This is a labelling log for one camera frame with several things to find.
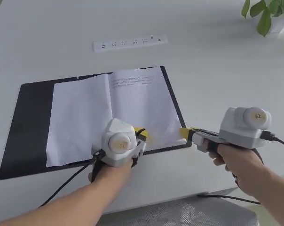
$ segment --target forearm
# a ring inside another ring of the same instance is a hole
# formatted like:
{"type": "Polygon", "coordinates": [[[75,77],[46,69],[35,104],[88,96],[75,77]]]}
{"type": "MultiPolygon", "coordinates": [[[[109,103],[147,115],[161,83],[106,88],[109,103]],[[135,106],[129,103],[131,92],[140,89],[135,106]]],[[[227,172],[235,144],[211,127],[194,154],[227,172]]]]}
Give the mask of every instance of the forearm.
{"type": "Polygon", "coordinates": [[[0,226],[92,226],[123,186],[114,178],[101,178],[35,211],[5,221],[0,226]]]}
{"type": "Polygon", "coordinates": [[[254,197],[284,226],[284,178],[266,168],[254,188],[254,197]]]}

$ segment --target socket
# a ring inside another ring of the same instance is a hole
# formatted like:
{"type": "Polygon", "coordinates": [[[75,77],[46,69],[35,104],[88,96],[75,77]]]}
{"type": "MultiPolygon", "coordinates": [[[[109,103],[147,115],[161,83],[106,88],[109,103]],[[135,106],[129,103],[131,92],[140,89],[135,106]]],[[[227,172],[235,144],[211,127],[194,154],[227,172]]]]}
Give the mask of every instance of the socket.
{"type": "Polygon", "coordinates": [[[109,50],[124,49],[124,48],[140,48],[146,46],[153,46],[168,43],[165,35],[149,35],[134,39],[112,40],[94,42],[94,52],[104,52],[109,50]]]}

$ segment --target white desk surface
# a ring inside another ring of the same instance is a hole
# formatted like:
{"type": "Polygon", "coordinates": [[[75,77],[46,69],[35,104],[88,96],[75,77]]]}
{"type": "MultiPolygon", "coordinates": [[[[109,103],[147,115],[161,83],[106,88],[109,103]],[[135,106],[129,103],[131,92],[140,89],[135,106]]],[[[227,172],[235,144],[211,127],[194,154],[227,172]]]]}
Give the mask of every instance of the white desk surface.
{"type": "MultiPolygon", "coordinates": [[[[259,106],[284,140],[284,47],[233,0],[7,0],[0,6],[0,164],[20,85],[164,65],[186,125],[218,130],[230,106],[259,106]],[[166,34],[169,43],[96,54],[93,41],[166,34]]],[[[260,153],[284,175],[284,146],[260,153]]],[[[0,181],[0,220],[43,203],[78,169],[0,181]]],[[[85,170],[57,197],[88,184],[85,170]]],[[[107,211],[234,187],[194,148],[148,155],[107,211]]]]}

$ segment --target paper sheet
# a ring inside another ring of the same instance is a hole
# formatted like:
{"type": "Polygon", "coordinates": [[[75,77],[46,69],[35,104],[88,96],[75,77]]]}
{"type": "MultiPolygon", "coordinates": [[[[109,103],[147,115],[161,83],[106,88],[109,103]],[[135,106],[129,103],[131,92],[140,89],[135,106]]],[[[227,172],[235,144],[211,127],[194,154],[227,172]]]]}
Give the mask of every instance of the paper sheet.
{"type": "Polygon", "coordinates": [[[186,143],[160,67],[122,70],[54,86],[47,167],[90,159],[112,118],[146,128],[146,151],[186,143]]]}
{"type": "Polygon", "coordinates": [[[146,151],[186,143],[160,67],[114,72],[109,85],[113,117],[146,128],[146,151]]]}
{"type": "Polygon", "coordinates": [[[54,86],[47,167],[91,159],[112,119],[107,74],[54,86]]]}

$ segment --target hand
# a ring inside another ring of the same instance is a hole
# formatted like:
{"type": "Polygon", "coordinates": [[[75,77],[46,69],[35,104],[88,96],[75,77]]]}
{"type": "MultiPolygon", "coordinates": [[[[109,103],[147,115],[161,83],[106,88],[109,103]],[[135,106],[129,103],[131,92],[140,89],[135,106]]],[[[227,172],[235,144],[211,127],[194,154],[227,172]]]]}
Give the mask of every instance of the hand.
{"type": "Polygon", "coordinates": [[[262,174],[267,170],[259,157],[249,149],[237,149],[228,145],[219,144],[218,154],[209,153],[217,166],[226,164],[226,171],[231,171],[238,177],[238,185],[242,191],[254,196],[256,184],[260,182],[262,174]]]}

